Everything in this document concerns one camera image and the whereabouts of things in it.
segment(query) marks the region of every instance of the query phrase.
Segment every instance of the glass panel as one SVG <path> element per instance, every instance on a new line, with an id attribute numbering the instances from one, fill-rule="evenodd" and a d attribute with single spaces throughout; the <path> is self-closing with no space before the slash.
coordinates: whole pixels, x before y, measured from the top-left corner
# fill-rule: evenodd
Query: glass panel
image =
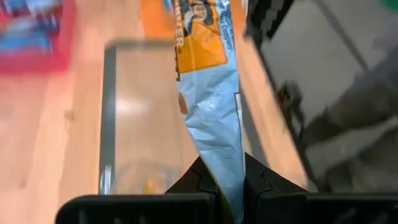
<path id="1" fill-rule="evenodd" d="M 301 90 L 300 144 L 325 189 L 398 191 L 396 37 L 397 13 L 379 1 L 296 1 L 262 46 L 278 87 Z"/>
<path id="2" fill-rule="evenodd" d="M 162 194 L 198 156 L 178 107 L 174 46 L 116 55 L 114 193 Z"/>

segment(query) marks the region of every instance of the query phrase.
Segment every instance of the crinkled plastic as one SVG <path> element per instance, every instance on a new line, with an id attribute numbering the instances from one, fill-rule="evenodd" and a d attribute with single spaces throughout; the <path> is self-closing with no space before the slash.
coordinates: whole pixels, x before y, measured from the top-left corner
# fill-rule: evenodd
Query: crinkled plastic
<path id="1" fill-rule="evenodd" d="M 239 78 L 228 0 L 175 0 L 179 103 L 200 157 L 243 220 Z"/>

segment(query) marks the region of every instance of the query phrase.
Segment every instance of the blurry packaging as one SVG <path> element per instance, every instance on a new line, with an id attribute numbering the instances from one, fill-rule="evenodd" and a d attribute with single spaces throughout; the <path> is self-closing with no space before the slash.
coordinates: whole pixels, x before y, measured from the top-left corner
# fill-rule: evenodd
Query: blurry packaging
<path id="1" fill-rule="evenodd" d="M 19 50 L 30 50 L 42 54 L 51 51 L 51 43 L 45 32 L 6 35 L 0 38 L 0 54 L 11 54 Z"/>
<path id="2" fill-rule="evenodd" d="M 61 0 L 0 0 L 1 15 L 8 18 L 45 14 L 61 6 Z"/>
<path id="3" fill-rule="evenodd" d="M 2 27 L 0 34 L 27 34 L 37 31 L 51 33 L 58 31 L 59 25 L 59 18 L 55 14 L 39 14 L 11 20 Z"/>
<path id="4" fill-rule="evenodd" d="M 15 52 L 3 51 L 0 74 L 43 74 L 62 71 L 69 66 L 77 13 L 74 0 L 0 0 L 0 3 L 0 32 L 3 32 L 0 38 L 43 31 L 50 46 L 46 52 L 50 50 L 51 53 L 43 54 L 44 44 L 19 48 Z"/>

